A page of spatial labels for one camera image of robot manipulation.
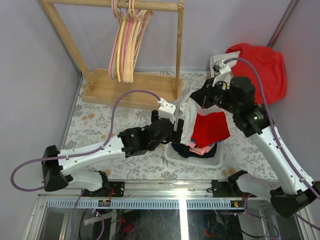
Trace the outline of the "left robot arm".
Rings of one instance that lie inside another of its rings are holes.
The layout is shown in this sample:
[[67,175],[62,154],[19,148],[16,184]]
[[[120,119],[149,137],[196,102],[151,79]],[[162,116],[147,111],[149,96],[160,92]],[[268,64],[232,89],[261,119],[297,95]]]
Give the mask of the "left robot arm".
[[106,173],[102,170],[88,172],[84,170],[86,167],[103,161],[142,156],[159,145],[179,143],[183,125],[184,120],[171,122],[153,110],[150,125],[128,128],[111,137],[108,142],[69,150],[59,150],[56,145],[48,146],[41,164],[44,190],[55,192],[73,186],[105,197],[110,190]]

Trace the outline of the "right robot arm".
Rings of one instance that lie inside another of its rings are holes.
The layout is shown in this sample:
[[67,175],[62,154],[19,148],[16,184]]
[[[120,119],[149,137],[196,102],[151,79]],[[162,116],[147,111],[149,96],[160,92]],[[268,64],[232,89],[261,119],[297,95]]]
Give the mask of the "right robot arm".
[[233,197],[252,194],[271,203],[278,214],[289,218],[311,204],[320,193],[313,180],[284,144],[267,110],[255,104],[256,88],[247,77],[233,77],[230,85],[207,79],[190,98],[201,108],[217,106],[232,114],[236,127],[259,149],[277,176],[277,182],[257,178],[240,170],[228,178]]

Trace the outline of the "peach plastic hanger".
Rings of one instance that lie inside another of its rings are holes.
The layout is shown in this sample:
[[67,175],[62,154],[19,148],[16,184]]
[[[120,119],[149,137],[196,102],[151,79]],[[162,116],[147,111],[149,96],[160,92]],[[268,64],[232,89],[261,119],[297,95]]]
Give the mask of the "peach plastic hanger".
[[132,26],[130,29],[128,41],[125,44],[125,59],[123,81],[125,83],[133,83],[134,71],[140,52],[144,33],[149,24],[150,18],[153,15],[152,10],[137,9],[135,0],[128,1],[128,13],[132,18]]

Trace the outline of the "white t shirt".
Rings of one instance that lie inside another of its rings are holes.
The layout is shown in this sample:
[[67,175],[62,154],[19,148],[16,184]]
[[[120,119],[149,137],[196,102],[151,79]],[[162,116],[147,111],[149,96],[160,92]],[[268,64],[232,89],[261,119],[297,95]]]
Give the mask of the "white t shirt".
[[176,104],[175,117],[184,121],[180,143],[187,146],[191,142],[200,106],[190,97],[190,94],[177,99],[174,103]]

